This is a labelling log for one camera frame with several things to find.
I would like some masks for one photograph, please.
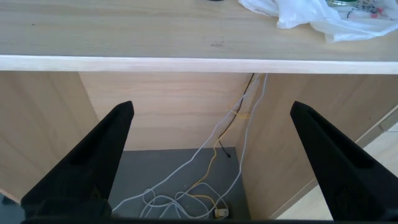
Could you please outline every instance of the white cable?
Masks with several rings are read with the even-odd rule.
[[[237,104],[238,104],[241,100],[243,100],[244,97],[247,96],[247,94],[248,94],[249,92],[251,92],[251,91],[253,90],[255,84],[257,83],[258,77],[259,77],[259,76],[257,75],[257,76],[256,76],[256,79],[255,79],[255,81],[253,82],[252,86],[250,87],[249,91],[248,91],[245,95],[243,95],[243,96],[238,100],[238,102],[234,105],[233,109],[237,106]],[[124,203],[124,202],[126,202],[126,201],[128,201],[128,200],[132,200],[132,199],[134,199],[134,198],[138,198],[138,197],[140,197],[140,196],[144,196],[145,194],[147,194],[147,193],[150,192],[150,191],[153,193],[154,198],[153,198],[149,203],[147,203],[147,202],[145,201],[144,197],[142,198],[142,200],[143,200],[143,202],[146,204],[146,206],[145,206],[144,209],[142,210],[140,217],[143,216],[143,214],[144,214],[144,212],[145,212],[145,210],[146,210],[147,207],[149,207],[149,210],[148,210],[148,212],[145,214],[144,217],[148,216],[148,214],[150,213],[150,211],[152,210],[152,208],[166,207],[166,209],[162,212],[161,216],[159,217],[159,218],[162,218],[162,217],[165,215],[166,211],[167,211],[171,206],[174,206],[175,209],[176,209],[177,215],[178,215],[180,218],[181,218],[181,216],[180,216],[180,214],[179,214],[179,212],[178,212],[179,210],[180,210],[184,215],[186,215],[188,218],[207,218],[207,217],[209,216],[209,214],[213,211],[213,209],[216,207],[216,205],[218,204],[218,202],[219,202],[220,200],[222,200],[222,202],[225,204],[226,208],[228,209],[228,206],[227,206],[227,204],[225,203],[225,201],[223,200],[223,197],[225,197],[225,195],[227,195],[227,194],[229,193],[229,191],[233,188],[233,186],[234,186],[235,183],[238,181],[238,179],[239,179],[239,177],[240,177],[240,175],[241,175],[241,173],[242,173],[242,164],[243,164],[244,154],[245,154],[245,152],[246,152],[246,146],[247,146],[247,138],[248,138],[249,127],[250,127],[250,124],[251,124],[251,121],[252,121],[252,117],[254,116],[254,112],[255,112],[255,110],[256,110],[256,108],[257,108],[257,106],[258,106],[258,103],[259,103],[259,102],[261,101],[261,99],[264,97],[264,94],[265,94],[265,91],[266,91],[267,78],[268,78],[268,74],[266,74],[266,77],[265,77],[265,79],[264,79],[264,85],[263,85],[263,87],[262,87],[262,95],[260,96],[260,98],[256,101],[256,103],[255,103],[254,106],[253,106],[253,109],[252,109],[252,112],[251,112],[251,116],[250,116],[248,125],[247,125],[246,130],[245,130],[245,135],[244,135],[244,147],[243,147],[242,157],[241,157],[241,161],[240,161],[240,165],[239,165],[239,172],[238,172],[238,175],[236,176],[235,180],[233,181],[233,183],[231,184],[231,186],[229,187],[229,189],[228,189],[223,195],[221,195],[221,196],[220,196],[210,185],[208,185],[208,184],[206,184],[206,183],[204,183],[204,182],[201,182],[201,183],[198,184],[198,185],[201,185],[201,184],[207,185],[207,186],[208,186],[212,191],[214,191],[214,193],[217,194],[217,196],[218,196],[218,200],[215,202],[215,205],[214,205],[210,210],[207,209],[206,205],[205,205],[202,201],[200,201],[199,199],[197,199],[197,198],[195,198],[195,197],[193,197],[193,196],[191,196],[191,195],[188,194],[188,192],[189,192],[190,190],[194,189],[194,188],[197,187],[198,185],[197,185],[197,186],[194,186],[194,188],[192,188],[192,189],[188,189],[186,192],[177,192],[174,199],[172,199],[171,197],[165,196],[165,195],[158,195],[158,196],[156,196],[156,195],[155,195],[155,192],[154,192],[154,189],[155,189],[156,187],[158,187],[160,184],[163,184],[165,181],[167,181],[172,175],[174,175],[176,172],[178,172],[178,171],[179,171],[181,168],[183,168],[185,165],[189,164],[189,163],[196,157],[196,155],[197,155],[197,154],[199,153],[199,151],[203,148],[203,146],[204,146],[204,145],[211,139],[211,137],[214,135],[215,130],[217,129],[217,127],[229,116],[229,114],[232,112],[233,109],[232,109],[232,110],[229,110],[228,113],[227,113],[227,115],[215,126],[215,128],[214,128],[214,130],[213,130],[211,136],[205,141],[205,143],[203,143],[203,145],[201,146],[201,148],[199,148],[199,149],[197,150],[197,152],[193,155],[193,157],[192,157],[188,162],[184,163],[184,164],[183,164],[182,166],[180,166],[177,170],[175,170],[173,173],[171,173],[165,180],[163,180],[162,182],[160,182],[160,183],[158,183],[157,185],[153,186],[153,188],[145,190],[144,193],[142,193],[142,194],[140,194],[140,195],[136,195],[136,196],[134,196],[134,197],[127,198],[127,199],[123,200],[118,206],[116,206],[116,207],[113,209],[113,211],[115,211],[118,207],[120,207],[120,205],[121,205],[122,203]],[[177,202],[177,200],[179,200],[180,198],[182,198],[182,197],[185,196],[185,195],[186,195],[186,196],[189,196],[189,197],[191,197],[191,198],[193,198],[193,199],[195,199],[195,200],[197,200],[198,202],[200,202],[200,203],[203,205],[203,207],[205,208],[205,210],[206,210],[207,212],[204,213],[204,214],[202,214],[202,215],[196,216],[196,217],[189,215],[189,214],[185,211],[185,209]],[[156,200],[157,198],[166,198],[167,200],[170,200],[170,202],[169,202],[169,203],[162,204],[162,205],[154,205],[155,200]]]
[[[152,188],[150,188],[151,190],[154,190],[156,187],[160,186],[161,184],[163,184],[164,182],[168,181],[171,176],[173,176],[176,172],[178,172],[180,169],[182,169],[183,167],[185,167],[186,165],[188,165],[189,163],[191,163],[193,161],[193,159],[197,156],[197,154],[201,151],[201,149],[207,144],[207,142],[213,137],[215,131],[217,130],[218,126],[227,119],[227,117],[232,113],[232,110],[238,105],[238,103],[243,100],[243,98],[245,98],[253,89],[255,84],[257,83],[259,78],[259,75],[256,76],[256,79],[254,80],[253,84],[250,87],[250,90],[246,92],[246,94],[244,94],[239,100],[238,102],[235,103],[235,105],[233,106],[233,108],[231,110],[228,111],[228,113],[226,114],[226,116],[216,124],[213,132],[211,133],[210,137],[205,141],[205,143],[203,143],[200,148],[196,151],[196,153],[194,153],[194,155],[192,156],[192,158],[187,161],[186,163],[182,164],[179,168],[177,168],[175,171],[173,171],[168,177],[166,177],[164,180],[162,180],[161,182],[159,182],[158,184],[156,184],[155,186],[153,186]],[[124,199],[123,201],[121,201],[114,209],[112,209],[112,212],[115,211],[116,209],[118,209],[124,202],[127,202],[129,200],[144,196],[146,193],[148,193],[149,191],[145,191],[139,195],[135,195],[133,197],[129,197]]]
[[[165,212],[167,211],[167,209],[168,209],[171,205],[175,205],[175,206],[176,206],[176,209],[178,208],[178,209],[179,209],[181,212],[183,212],[184,215],[186,215],[188,218],[206,218],[206,217],[208,217],[209,214],[213,211],[213,209],[215,209],[216,205],[218,204],[218,202],[219,202],[220,200],[222,200],[222,201],[224,202],[223,197],[225,197],[225,195],[227,195],[227,194],[229,193],[229,191],[234,187],[235,183],[238,181],[238,179],[240,178],[240,175],[241,175],[241,173],[242,173],[242,164],[243,164],[244,154],[245,154],[245,152],[246,152],[246,147],[247,147],[247,143],[248,143],[248,132],[249,132],[249,127],[250,127],[250,125],[251,125],[251,121],[252,121],[252,117],[254,116],[254,112],[255,112],[255,110],[256,110],[256,108],[257,108],[259,102],[262,100],[262,98],[263,98],[264,95],[265,95],[266,86],[267,86],[267,79],[268,79],[268,74],[266,74],[266,77],[265,77],[265,79],[264,79],[264,84],[263,84],[263,86],[262,86],[262,94],[261,94],[260,98],[259,98],[259,99],[256,101],[256,103],[254,104],[253,109],[252,109],[252,111],[251,111],[250,119],[249,119],[248,125],[246,126],[246,130],[245,130],[245,133],[244,133],[244,145],[243,145],[242,157],[241,157],[241,160],[240,160],[240,163],[239,163],[239,172],[238,172],[236,178],[234,179],[233,183],[232,183],[231,186],[229,187],[229,189],[228,189],[223,195],[220,196],[218,193],[216,193],[216,191],[215,191],[214,189],[212,189],[208,184],[206,184],[207,186],[209,186],[209,187],[219,196],[219,198],[218,198],[218,200],[215,202],[215,205],[214,205],[211,209],[207,209],[207,208],[206,208],[206,211],[207,211],[206,213],[204,213],[204,214],[202,214],[202,215],[199,215],[199,216],[196,216],[196,217],[193,217],[193,216],[191,216],[191,215],[188,215],[188,213],[187,213],[187,212],[184,210],[184,208],[177,202],[177,200],[172,200],[172,199],[169,197],[170,201],[172,201],[172,202],[166,203],[166,204],[163,204],[163,205],[156,205],[157,207],[167,206],[167,207],[166,207],[166,210],[162,213],[162,215],[161,215],[160,217],[163,217],[163,215],[165,214]],[[158,198],[158,197],[164,197],[164,196],[163,196],[163,195],[159,195],[159,196],[156,196],[154,199],[156,199],[156,198]]]
[[[209,212],[209,210],[207,209],[206,205],[205,205],[203,202],[201,202],[199,199],[197,199],[196,197],[193,197],[193,196],[191,196],[191,195],[188,194],[189,191],[193,190],[195,187],[198,187],[199,185],[205,185],[205,186],[209,187],[210,190],[212,190],[212,191],[218,196],[218,198],[221,197],[221,196],[219,195],[219,193],[217,193],[216,190],[214,190],[210,185],[208,185],[208,184],[205,183],[205,182],[200,182],[198,185],[194,186],[194,187],[191,188],[191,189],[188,189],[186,192],[177,192],[177,193],[175,194],[174,199],[172,199],[172,198],[170,198],[170,197],[168,197],[168,196],[164,196],[164,195],[155,196],[155,192],[152,190],[152,193],[153,193],[154,198],[153,198],[150,202],[146,202],[144,198],[142,199],[142,200],[144,201],[144,203],[145,203],[146,206],[145,206],[144,209],[142,210],[142,212],[141,212],[141,214],[140,214],[140,218],[142,218],[142,215],[143,215],[144,211],[147,209],[147,207],[150,207],[150,209],[148,210],[148,212],[146,213],[146,215],[144,216],[144,218],[149,214],[149,212],[151,211],[151,208],[166,207],[166,209],[163,211],[162,215],[159,217],[159,218],[162,218],[163,215],[166,213],[166,211],[167,211],[172,205],[175,205],[175,207],[176,207],[177,209],[179,209],[179,210],[180,210],[184,215],[186,215],[188,218],[195,218],[195,217],[189,215],[189,214],[185,211],[185,209],[177,202],[177,200],[181,199],[181,198],[182,198],[183,196],[185,196],[185,195],[186,195],[186,196],[189,196],[189,197],[191,197],[191,198],[193,198],[193,199],[195,199],[195,200],[197,200],[197,201],[199,201],[199,202],[204,206],[205,210],[207,211],[207,213],[206,213],[207,215],[204,216],[203,218],[208,217],[208,214],[209,214],[208,212]],[[162,204],[162,205],[152,205],[151,203],[152,203],[152,202],[154,203],[155,200],[156,200],[157,198],[167,198],[167,199],[170,200],[170,202],[169,202],[169,203]],[[224,201],[223,198],[221,198],[221,201],[224,203],[225,208],[228,209],[228,205],[226,204],[226,202]]]

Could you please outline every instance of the desk top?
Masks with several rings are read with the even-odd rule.
[[[398,74],[398,32],[328,44],[238,0],[0,0],[0,70]]]

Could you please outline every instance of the wooden panel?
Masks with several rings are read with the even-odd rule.
[[[99,119],[131,100],[135,115],[126,150],[198,148],[243,94],[249,74],[80,73]],[[245,113],[251,99],[244,101]],[[220,126],[219,136],[227,122]],[[222,140],[235,146],[242,121]],[[216,138],[205,147],[212,147]]]
[[[314,174],[289,115],[295,100],[358,139],[398,104],[397,85],[398,76],[270,75],[250,127],[243,164],[252,218],[272,217],[297,192],[312,189],[305,188]]]
[[[194,72],[206,69],[208,62],[190,58],[234,58],[248,61],[227,60],[222,66],[214,61],[212,69],[251,72],[239,68],[256,64],[262,68],[256,72],[397,73],[398,32],[328,44],[309,25],[287,30],[276,23],[237,0],[1,0],[0,30],[7,32],[0,36],[0,52],[8,60],[0,68],[174,71],[166,69],[188,61]],[[23,55],[24,61],[16,63],[7,55]],[[50,57],[33,61],[28,55]],[[151,58],[167,59],[150,64]]]
[[[398,133],[383,133],[364,150],[394,175],[398,175]],[[278,219],[332,220],[333,218],[318,185]]]
[[[18,202],[97,122],[78,73],[0,73],[0,192]]]

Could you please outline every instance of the gray floor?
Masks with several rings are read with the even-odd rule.
[[[209,176],[205,182],[210,184],[219,194],[223,194],[231,185],[239,171],[238,159],[235,150],[228,148],[231,158],[226,157],[222,150],[217,150],[217,158],[213,162]],[[178,149],[165,151],[136,151],[124,152],[120,161],[118,173],[114,180],[109,203],[115,207],[121,200],[142,193],[165,179],[171,172],[188,161],[196,149]],[[156,194],[164,194],[174,197],[178,191],[187,190],[197,180],[202,178],[207,170],[213,150],[204,149],[197,157],[180,172],[176,173],[166,183],[156,188]],[[215,195],[205,186],[192,190],[192,194],[209,195],[215,199]],[[250,219],[246,196],[241,179],[224,198],[231,209],[234,219]],[[206,199],[202,200],[208,208],[212,206]],[[190,198],[180,201],[190,215],[201,215],[205,210],[201,205]],[[119,217],[138,217],[144,208],[141,198],[124,203],[114,213]],[[157,218],[163,212],[163,208],[154,209],[148,218]],[[164,218],[177,218],[175,209],[169,209]],[[24,219],[24,211],[18,205],[0,204],[0,223],[20,223]]]

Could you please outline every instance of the green object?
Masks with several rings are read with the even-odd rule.
[[[351,6],[356,7],[358,0],[326,0],[330,7]]]

